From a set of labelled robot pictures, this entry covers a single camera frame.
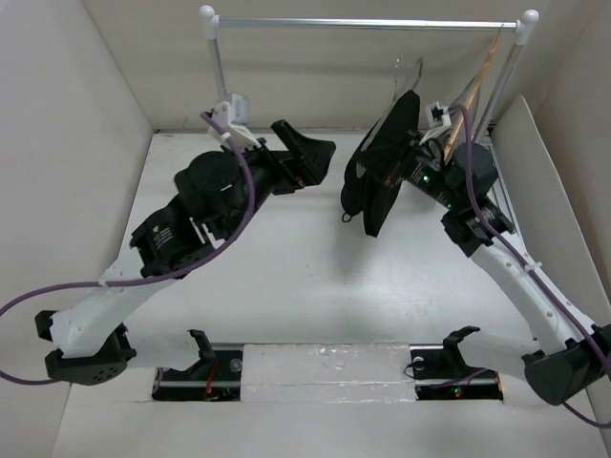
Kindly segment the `black trousers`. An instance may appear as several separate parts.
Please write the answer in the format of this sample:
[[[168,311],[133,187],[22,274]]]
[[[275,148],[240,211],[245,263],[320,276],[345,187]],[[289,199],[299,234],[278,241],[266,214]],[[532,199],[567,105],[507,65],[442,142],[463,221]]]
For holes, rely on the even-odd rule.
[[[347,217],[363,216],[368,236],[379,235],[398,197],[402,178],[394,168],[410,148],[419,114],[419,95],[406,91],[371,127],[348,161],[341,205]]]

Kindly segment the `grey metal hanger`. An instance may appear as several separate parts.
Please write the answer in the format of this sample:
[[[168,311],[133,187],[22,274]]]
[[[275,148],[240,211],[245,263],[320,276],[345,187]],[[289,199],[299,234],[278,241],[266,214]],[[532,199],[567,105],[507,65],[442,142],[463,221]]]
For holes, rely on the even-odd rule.
[[[398,99],[404,93],[414,91],[417,88],[423,71],[424,58],[422,56],[417,57],[412,63],[406,60],[404,54],[399,54],[396,57],[393,67],[394,90],[390,104],[364,139],[363,150],[366,150],[371,145]]]

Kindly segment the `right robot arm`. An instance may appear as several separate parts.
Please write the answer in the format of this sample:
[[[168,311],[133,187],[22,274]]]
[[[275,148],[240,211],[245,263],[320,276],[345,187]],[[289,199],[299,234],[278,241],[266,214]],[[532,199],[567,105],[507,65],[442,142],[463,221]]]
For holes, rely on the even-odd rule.
[[[524,380],[551,406],[610,373],[610,328],[599,326],[567,298],[519,248],[514,225],[488,199],[498,177],[491,153],[471,141],[445,159],[435,139],[416,136],[393,159],[387,181],[405,180],[447,208],[441,219],[450,240],[482,269],[509,299],[533,335],[508,341],[468,325],[442,344],[413,349],[407,375],[425,382],[438,398],[462,395],[485,373]]]

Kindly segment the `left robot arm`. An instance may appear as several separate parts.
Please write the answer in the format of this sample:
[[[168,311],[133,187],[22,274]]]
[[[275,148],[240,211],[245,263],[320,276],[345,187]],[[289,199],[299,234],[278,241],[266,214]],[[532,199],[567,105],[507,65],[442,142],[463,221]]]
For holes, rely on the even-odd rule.
[[[269,196],[322,183],[335,143],[304,136],[285,120],[274,122],[272,131],[284,145],[281,151],[259,139],[239,154],[222,144],[196,156],[176,173],[177,194],[134,230],[128,251],[81,302],[36,315],[38,336],[55,346],[45,358],[52,381],[100,385],[136,367],[208,376],[217,356],[203,331],[181,331],[168,344],[124,322],[158,291],[236,241]]]

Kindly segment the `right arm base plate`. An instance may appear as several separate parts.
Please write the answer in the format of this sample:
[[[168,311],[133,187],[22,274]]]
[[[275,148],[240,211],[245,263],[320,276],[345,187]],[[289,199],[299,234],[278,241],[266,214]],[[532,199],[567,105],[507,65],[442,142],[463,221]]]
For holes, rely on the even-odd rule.
[[[413,381],[415,399],[424,401],[502,401],[499,376],[490,369],[467,367],[441,344],[410,346],[404,375]]]

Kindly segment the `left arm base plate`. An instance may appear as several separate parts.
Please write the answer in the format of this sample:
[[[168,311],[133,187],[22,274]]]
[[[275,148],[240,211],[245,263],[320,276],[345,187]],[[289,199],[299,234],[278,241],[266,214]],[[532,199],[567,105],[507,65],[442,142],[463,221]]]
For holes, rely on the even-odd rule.
[[[193,370],[158,368],[152,399],[158,402],[234,402],[241,397],[242,344],[213,347],[216,362],[196,375]]]

